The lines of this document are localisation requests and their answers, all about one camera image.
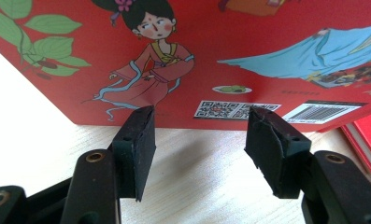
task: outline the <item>blue robe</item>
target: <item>blue robe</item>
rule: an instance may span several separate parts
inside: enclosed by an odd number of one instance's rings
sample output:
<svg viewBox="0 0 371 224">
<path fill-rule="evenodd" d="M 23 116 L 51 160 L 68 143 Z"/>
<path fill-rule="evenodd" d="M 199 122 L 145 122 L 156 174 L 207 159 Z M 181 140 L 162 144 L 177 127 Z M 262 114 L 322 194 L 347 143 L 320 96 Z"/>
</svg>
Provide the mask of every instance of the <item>blue robe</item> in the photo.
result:
<svg viewBox="0 0 371 224">
<path fill-rule="evenodd" d="M 371 37 L 371 27 L 348 31 L 330 29 L 326 35 L 311 36 L 277 52 L 223 60 L 266 77 L 328 75 L 371 61 L 371 45 L 358 49 Z"/>
</svg>

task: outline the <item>barcode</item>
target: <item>barcode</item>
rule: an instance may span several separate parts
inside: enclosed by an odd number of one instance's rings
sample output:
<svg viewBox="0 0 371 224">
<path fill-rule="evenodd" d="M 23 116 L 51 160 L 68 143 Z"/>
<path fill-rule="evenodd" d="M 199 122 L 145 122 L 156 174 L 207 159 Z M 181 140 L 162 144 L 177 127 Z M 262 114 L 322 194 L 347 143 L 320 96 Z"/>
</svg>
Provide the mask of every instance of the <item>barcode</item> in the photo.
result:
<svg viewBox="0 0 371 224">
<path fill-rule="evenodd" d="M 338 102 L 332 102 L 331 104 L 327 104 L 327 102 L 323 102 L 322 104 L 308 104 L 306 102 L 296 107 L 283 118 L 289 123 L 323 124 L 348 114 L 362 105 L 364 104 L 339 104 Z"/>
</svg>

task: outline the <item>black metal bracket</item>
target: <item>black metal bracket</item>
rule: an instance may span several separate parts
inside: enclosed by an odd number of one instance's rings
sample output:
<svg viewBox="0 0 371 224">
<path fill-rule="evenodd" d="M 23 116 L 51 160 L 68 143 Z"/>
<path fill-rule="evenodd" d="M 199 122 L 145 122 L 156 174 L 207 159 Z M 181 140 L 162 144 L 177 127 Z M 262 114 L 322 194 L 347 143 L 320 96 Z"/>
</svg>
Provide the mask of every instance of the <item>black metal bracket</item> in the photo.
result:
<svg viewBox="0 0 371 224">
<path fill-rule="evenodd" d="M 371 183 L 354 162 L 311 142 L 272 111 L 250 110 L 246 152 L 280 199 L 302 190 L 306 223 L 371 224 Z"/>
<path fill-rule="evenodd" d="M 78 158 L 72 178 L 29 198 L 0 187 L 0 224 L 121 223 L 120 198 L 141 201 L 155 149 L 154 108 L 139 108 L 107 149 Z"/>
</svg>

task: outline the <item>hair ornament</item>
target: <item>hair ornament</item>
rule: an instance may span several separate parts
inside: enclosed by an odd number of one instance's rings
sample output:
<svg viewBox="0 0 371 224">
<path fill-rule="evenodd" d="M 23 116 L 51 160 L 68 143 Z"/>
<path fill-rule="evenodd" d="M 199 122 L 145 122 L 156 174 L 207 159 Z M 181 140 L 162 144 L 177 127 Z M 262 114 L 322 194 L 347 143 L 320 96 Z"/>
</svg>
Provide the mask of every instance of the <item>hair ornament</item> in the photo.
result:
<svg viewBox="0 0 371 224">
<path fill-rule="evenodd" d="M 135 2 L 136 0 L 115 0 L 115 3 L 118 5 L 118 11 L 115 12 L 111 17 L 111 23 L 112 26 L 116 25 L 116 19 L 119 18 L 121 13 L 123 11 L 129 11 L 130 6 Z"/>
</svg>

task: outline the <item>red book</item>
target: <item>red book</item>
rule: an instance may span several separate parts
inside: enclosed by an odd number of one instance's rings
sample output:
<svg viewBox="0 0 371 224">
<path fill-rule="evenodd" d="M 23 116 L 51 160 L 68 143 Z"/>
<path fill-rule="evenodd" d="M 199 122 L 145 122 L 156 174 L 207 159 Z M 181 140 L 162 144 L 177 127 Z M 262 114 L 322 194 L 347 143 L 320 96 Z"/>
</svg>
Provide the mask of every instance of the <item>red book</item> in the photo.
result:
<svg viewBox="0 0 371 224">
<path fill-rule="evenodd" d="M 371 0 L 0 1 L 0 53 L 79 125 L 147 105 L 180 129 L 245 131 L 250 107 L 304 133 L 371 114 Z"/>
<path fill-rule="evenodd" d="M 360 159 L 371 172 L 371 115 L 342 127 Z"/>
</svg>

